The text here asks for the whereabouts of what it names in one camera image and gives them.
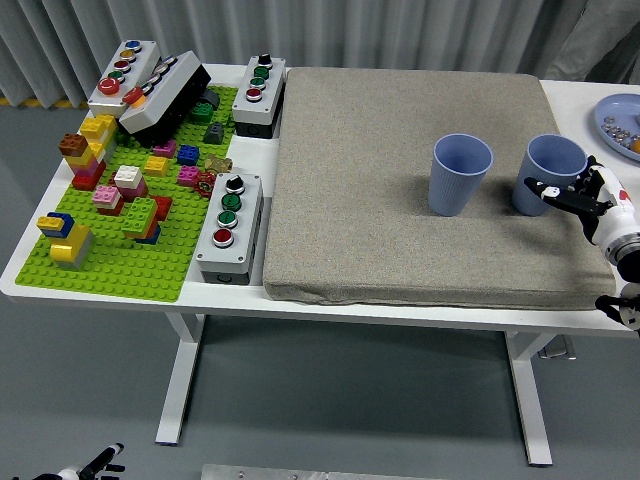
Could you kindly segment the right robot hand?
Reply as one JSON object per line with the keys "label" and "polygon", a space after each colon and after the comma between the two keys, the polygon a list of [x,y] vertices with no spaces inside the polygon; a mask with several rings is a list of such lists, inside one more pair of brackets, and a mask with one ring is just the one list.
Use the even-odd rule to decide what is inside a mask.
{"label": "right robot hand", "polygon": [[629,194],[613,171],[593,155],[569,187],[554,186],[533,177],[526,177],[524,185],[544,203],[576,215],[586,239],[604,254],[639,241],[639,223]]}

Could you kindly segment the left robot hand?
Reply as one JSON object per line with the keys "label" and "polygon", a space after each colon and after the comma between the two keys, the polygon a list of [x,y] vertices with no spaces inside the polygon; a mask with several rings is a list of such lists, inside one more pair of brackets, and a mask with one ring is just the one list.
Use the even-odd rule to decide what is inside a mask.
{"label": "left robot hand", "polygon": [[124,450],[122,443],[114,443],[102,450],[94,459],[82,467],[66,467],[57,473],[42,473],[36,480],[118,480],[125,466],[114,463],[114,459]]}

